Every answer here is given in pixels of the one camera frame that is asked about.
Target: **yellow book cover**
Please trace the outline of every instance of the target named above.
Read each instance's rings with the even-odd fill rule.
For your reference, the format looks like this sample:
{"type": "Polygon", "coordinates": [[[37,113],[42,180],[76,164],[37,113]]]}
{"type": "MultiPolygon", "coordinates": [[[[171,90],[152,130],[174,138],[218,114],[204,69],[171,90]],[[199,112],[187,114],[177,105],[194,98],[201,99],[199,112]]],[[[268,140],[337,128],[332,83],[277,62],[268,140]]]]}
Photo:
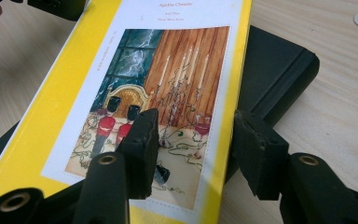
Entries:
{"type": "Polygon", "coordinates": [[[1,155],[0,196],[75,184],[156,108],[170,175],[130,201],[131,222],[217,222],[251,4],[91,0],[1,155]]]}

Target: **candle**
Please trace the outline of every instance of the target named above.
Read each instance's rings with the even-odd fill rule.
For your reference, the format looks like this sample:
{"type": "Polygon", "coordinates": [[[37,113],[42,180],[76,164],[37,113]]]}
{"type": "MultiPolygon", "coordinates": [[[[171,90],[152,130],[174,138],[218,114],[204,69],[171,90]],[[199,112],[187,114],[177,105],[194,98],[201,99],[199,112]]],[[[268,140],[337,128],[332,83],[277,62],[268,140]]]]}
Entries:
{"type": "Polygon", "coordinates": [[[209,60],[209,54],[206,56],[204,67],[202,68],[202,73],[201,73],[201,78],[200,78],[200,83],[199,83],[199,89],[201,89],[202,81],[203,81],[203,78],[205,76],[206,64],[208,63],[208,60],[209,60]]]}
{"type": "Polygon", "coordinates": [[[180,77],[180,81],[181,81],[181,82],[182,82],[183,79],[186,77],[186,71],[187,71],[187,69],[188,69],[188,67],[189,67],[188,61],[190,61],[191,52],[193,52],[193,46],[191,46],[190,50],[188,51],[188,56],[187,56],[186,62],[185,62],[185,64],[184,64],[184,66],[186,67],[186,69],[182,68],[182,69],[183,69],[183,70],[182,70],[182,74],[183,74],[183,75],[180,77]]]}
{"type": "Polygon", "coordinates": [[[162,70],[162,75],[161,75],[161,78],[159,79],[159,83],[158,83],[159,86],[161,86],[161,84],[162,84],[162,79],[164,79],[165,71],[167,70],[168,62],[170,61],[170,56],[171,56],[171,55],[168,55],[167,61],[165,62],[164,69],[162,70]]]}
{"type": "Polygon", "coordinates": [[[196,50],[196,53],[195,53],[193,59],[191,60],[191,69],[190,69],[190,75],[189,75],[189,77],[187,79],[187,85],[190,84],[190,80],[193,77],[194,67],[196,66],[196,60],[197,60],[198,56],[199,56],[199,49],[196,50]]]}
{"type": "Polygon", "coordinates": [[[176,80],[175,80],[175,82],[173,83],[173,86],[174,86],[174,87],[176,87],[176,86],[178,85],[179,77],[181,76],[181,71],[182,71],[182,68],[183,68],[183,64],[185,63],[185,58],[186,58],[186,54],[183,56],[182,62],[180,63],[179,70],[178,70],[178,74],[176,74],[176,80]]]}

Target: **book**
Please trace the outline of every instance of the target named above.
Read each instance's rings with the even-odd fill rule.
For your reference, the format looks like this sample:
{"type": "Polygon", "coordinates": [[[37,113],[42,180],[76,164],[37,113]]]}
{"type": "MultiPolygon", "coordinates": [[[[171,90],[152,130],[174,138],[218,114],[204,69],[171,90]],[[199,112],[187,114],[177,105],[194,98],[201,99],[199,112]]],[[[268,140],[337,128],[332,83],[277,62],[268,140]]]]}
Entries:
{"type": "Polygon", "coordinates": [[[115,150],[133,108],[157,108],[158,166],[171,174],[131,201],[131,221],[216,222],[250,10],[251,1],[90,1],[0,158],[0,195],[75,184],[92,152],[115,150]]]}

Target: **wooden table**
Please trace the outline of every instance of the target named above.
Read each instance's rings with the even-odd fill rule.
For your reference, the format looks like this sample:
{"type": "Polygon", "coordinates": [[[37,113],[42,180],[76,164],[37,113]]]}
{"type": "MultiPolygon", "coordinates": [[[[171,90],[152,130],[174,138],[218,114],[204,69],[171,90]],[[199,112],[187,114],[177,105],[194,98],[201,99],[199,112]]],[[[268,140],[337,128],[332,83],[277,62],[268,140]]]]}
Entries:
{"type": "MultiPolygon", "coordinates": [[[[31,103],[74,27],[25,4],[2,2],[0,136],[31,103]]],[[[318,76],[275,126],[290,153],[323,158],[358,191],[358,26],[354,0],[254,0],[252,25],[316,53],[318,76]]],[[[220,223],[282,223],[278,202],[260,202],[237,172],[226,184],[220,223]]]]}

